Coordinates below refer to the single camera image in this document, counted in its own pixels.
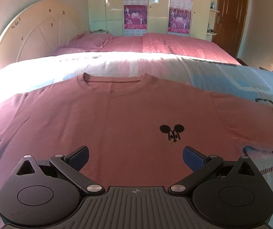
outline shirt neckline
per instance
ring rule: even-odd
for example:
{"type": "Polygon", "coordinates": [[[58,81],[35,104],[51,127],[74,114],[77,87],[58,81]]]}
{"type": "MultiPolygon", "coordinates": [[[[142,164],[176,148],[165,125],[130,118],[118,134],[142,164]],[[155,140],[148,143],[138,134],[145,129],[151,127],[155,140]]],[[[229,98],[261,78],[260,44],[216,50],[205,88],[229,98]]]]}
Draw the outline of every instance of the shirt neckline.
{"type": "Polygon", "coordinates": [[[147,73],[138,77],[96,77],[88,73],[83,73],[77,76],[77,81],[79,86],[82,89],[89,92],[95,92],[95,93],[100,93],[105,95],[125,95],[143,88],[149,83],[151,78],[152,78],[152,75],[149,75],[147,73]],[[86,83],[87,81],[104,82],[104,83],[110,83],[110,82],[113,82],[113,83],[137,82],[137,83],[123,89],[116,89],[116,90],[110,91],[110,90],[100,90],[100,89],[93,88],[86,83]]]}

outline door panel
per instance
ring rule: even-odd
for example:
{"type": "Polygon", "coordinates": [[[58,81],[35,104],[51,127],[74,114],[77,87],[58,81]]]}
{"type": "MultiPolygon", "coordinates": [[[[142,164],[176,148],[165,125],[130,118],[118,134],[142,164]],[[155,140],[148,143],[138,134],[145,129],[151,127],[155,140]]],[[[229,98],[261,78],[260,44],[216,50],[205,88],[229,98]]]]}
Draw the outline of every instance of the door panel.
{"type": "Polygon", "coordinates": [[[231,56],[237,56],[241,35],[244,28],[248,0],[219,0],[213,36],[216,43],[231,56]]]}

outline cream headboard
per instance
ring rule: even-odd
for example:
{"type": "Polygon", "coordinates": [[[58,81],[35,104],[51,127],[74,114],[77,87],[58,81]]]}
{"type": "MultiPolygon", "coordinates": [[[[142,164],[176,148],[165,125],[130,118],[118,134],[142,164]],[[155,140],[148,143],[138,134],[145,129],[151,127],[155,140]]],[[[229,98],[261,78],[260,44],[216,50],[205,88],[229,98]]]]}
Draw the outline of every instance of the cream headboard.
{"type": "Polygon", "coordinates": [[[87,31],[80,16],[57,0],[37,2],[19,13],[0,36],[0,69],[27,59],[52,56],[87,31]]]}

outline shirt's left sleeve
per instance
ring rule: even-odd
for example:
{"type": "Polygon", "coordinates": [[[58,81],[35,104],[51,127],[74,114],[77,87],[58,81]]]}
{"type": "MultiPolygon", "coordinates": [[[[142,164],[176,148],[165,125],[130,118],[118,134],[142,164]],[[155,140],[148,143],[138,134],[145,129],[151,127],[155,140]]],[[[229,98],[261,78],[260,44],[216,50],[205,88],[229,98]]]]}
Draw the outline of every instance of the shirt's left sleeve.
{"type": "Polygon", "coordinates": [[[226,129],[241,148],[273,151],[273,104],[211,92],[212,102],[226,129]]]}

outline corner shelf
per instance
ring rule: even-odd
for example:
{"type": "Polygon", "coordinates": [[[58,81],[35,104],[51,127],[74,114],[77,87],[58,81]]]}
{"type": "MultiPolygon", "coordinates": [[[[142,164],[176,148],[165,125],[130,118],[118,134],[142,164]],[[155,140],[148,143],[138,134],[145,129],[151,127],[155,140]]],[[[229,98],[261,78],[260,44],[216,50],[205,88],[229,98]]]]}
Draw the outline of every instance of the corner shelf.
{"type": "Polygon", "coordinates": [[[218,33],[206,33],[207,35],[213,35],[213,36],[215,36],[215,35],[217,35],[218,33]]]}
{"type": "Polygon", "coordinates": [[[213,12],[219,13],[218,10],[215,10],[215,9],[212,9],[212,8],[210,8],[210,10],[213,11],[213,12]]]}

